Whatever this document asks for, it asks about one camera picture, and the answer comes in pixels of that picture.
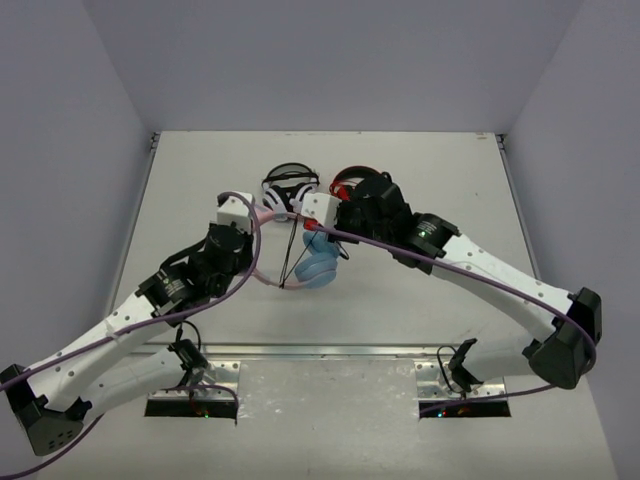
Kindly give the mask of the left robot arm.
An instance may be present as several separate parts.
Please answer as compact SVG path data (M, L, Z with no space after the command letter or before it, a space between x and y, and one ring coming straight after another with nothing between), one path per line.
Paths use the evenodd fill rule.
M205 237L164 260L99 324L43 361L1 374L13 413L35 455L71 443L107 411L158 390L197 385L210 370L197 345L173 341L137 363L122 360L186 318L220 303L248 280L261 247L256 224L210 224Z

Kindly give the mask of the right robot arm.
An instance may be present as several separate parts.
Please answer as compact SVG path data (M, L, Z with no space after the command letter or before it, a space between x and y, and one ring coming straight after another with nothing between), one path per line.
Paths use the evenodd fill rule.
M589 370L602 336L598 293L548 285L490 254L451 222L412 211L387 173L335 182L330 193L340 201L336 230L392 246L399 263L459 286L524 329L510 340L465 340L448 363L462 391L521 375L570 390Z

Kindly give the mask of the pink blue cat-ear headphones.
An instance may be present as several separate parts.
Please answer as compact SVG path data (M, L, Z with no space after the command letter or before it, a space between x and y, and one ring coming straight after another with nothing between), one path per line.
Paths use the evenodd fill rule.
M293 269L294 280L272 280L255 268L252 276L264 285L284 290L316 289L327 286L337 275L340 251L336 244L327 241L324 232L306 231L303 242L310 255Z

